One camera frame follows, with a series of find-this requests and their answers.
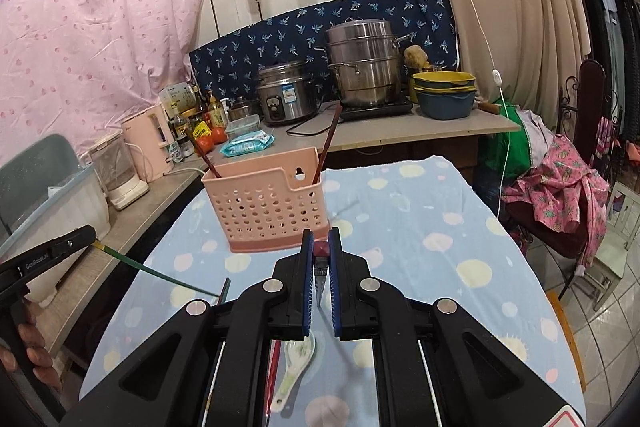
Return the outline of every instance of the green bag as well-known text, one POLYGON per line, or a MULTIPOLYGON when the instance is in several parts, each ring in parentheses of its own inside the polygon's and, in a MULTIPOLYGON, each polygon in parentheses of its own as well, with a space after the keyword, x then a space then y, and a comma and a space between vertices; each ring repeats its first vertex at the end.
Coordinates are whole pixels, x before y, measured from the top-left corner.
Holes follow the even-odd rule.
POLYGON ((479 158, 487 167, 502 174, 504 160, 507 156, 507 147, 509 146, 509 158, 504 177, 516 178, 531 168, 529 138, 514 105, 507 102, 507 112, 505 112, 502 100, 497 100, 494 103, 500 106, 500 114, 517 123, 520 126, 520 130, 510 133, 502 132, 485 137, 479 144, 479 158))

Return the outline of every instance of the white plastic chair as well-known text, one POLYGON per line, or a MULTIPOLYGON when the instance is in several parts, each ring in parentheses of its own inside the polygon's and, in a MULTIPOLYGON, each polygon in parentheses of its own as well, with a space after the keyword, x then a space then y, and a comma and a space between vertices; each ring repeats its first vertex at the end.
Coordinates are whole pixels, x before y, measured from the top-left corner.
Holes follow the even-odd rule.
POLYGON ((584 278, 596 288, 594 310, 598 310, 613 293, 625 273, 626 257, 640 228, 640 195, 616 183, 607 204, 607 232, 596 252, 593 265, 584 278), (613 204, 624 196, 622 208, 614 211, 613 204))

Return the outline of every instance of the tomato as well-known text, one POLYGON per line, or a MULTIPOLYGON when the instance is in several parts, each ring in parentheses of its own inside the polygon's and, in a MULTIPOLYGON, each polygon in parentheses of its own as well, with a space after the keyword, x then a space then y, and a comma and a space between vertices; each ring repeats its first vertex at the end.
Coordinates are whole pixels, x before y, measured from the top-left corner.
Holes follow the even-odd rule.
POLYGON ((224 143, 226 141, 226 134, 224 127, 214 127, 211 129, 211 137, 213 143, 224 143))
POLYGON ((210 153, 214 147, 213 137, 210 134, 196 138, 196 143, 205 154, 210 153))

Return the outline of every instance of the red chopstick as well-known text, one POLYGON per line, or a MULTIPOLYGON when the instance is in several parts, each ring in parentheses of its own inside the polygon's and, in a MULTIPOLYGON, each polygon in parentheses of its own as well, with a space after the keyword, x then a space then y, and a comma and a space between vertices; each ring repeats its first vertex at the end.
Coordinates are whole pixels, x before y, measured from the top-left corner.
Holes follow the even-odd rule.
POLYGON ((271 400, 273 400, 273 391, 276 386, 276 373, 278 371, 278 362, 280 361, 280 348, 282 341, 273 343, 273 352, 271 353, 271 363, 269 365, 269 373, 267 375, 267 392, 264 399, 264 417, 265 425, 269 424, 269 416, 271 414, 271 400))
POLYGON ((189 131, 189 130, 187 130, 187 138, 189 138, 189 140, 191 141, 191 143, 195 147, 195 149, 198 152, 198 154, 200 155, 200 157, 204 160, 204 163, 206 163, 207 167, 209 167, 210 171, 213 172, 214 176, 216 178, 222 178, 222 176, 220 176, 220 173, 213 166, 213 163, 211 162, 211 160, 209 158, 207 158, 207 155, 200 148, 200 146, 198 145, 198 142, 196 142, 195 138, 193 137, 193 134, 191 134, 191 131, 189 131))
POLYGON ((318 162, 318 168, 316 169, 316 175, 314 176, 314 180, 311 183, 315 185, 318 183, 320 179, 320 172, 322 171, 322 167, 324 167, 324 162, 326 160, 326 155, 329 152, 329 146, 331 145, 331 140, 334 139, 335 128, 338 125, 338 119, 340 118, 340 113, 342 112, 342 106, 338 104, 338 107, 335 108, 334 119, 331 122, 331 127, 329 127, 329 133, 326 135, 326 140, 324 141, 324 149, 322 149, 322 154, 320 155, 320 161, 318 162))

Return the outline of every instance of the pink curtain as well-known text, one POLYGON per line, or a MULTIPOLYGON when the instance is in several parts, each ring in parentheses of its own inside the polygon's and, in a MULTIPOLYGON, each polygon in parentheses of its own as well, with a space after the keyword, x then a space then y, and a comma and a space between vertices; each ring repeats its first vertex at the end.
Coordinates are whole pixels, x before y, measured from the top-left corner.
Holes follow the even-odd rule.
POLYGON ((0 0, 0 165, 59 133, 76 153, 181 82, 202 0, 0 0))

